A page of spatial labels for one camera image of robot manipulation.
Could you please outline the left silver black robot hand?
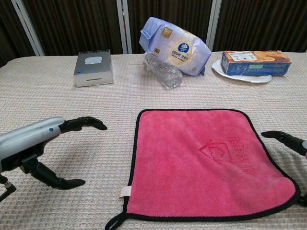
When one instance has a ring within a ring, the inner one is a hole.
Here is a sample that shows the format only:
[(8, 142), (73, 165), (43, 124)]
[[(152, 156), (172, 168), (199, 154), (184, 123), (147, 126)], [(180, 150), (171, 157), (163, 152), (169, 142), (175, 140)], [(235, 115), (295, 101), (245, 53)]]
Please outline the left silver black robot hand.
[(86, 116), (72, 120), (62, 117), (51, 117), (39, 122), (18, 128), (0, 136), (0, 172), (16, 168), (34, 178), (59, 190), (70, 190), (85, 184), (82, 179), (65, 180), (57, 177), (37, 158), (44, 153), (45, 145), (60, 134), (80, 131), (82, 127), (95, 127), (107, 130), (102, 121)]

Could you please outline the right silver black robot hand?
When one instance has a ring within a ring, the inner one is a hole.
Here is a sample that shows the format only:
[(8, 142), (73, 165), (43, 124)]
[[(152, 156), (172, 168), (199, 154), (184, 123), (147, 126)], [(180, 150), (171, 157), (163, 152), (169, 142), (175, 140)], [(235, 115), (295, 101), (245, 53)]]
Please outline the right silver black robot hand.
[(279, 142), (283, 143), (286, 147), (290, 148), (291, 150), (295, 151), (301, 156), (307, 158), (307, 141), (294, 137), (290, 134), (287, 134), (282, 131), (265, 131), (261, 132), (261, 135), (265, 138), (273, 138), (278, 140)]

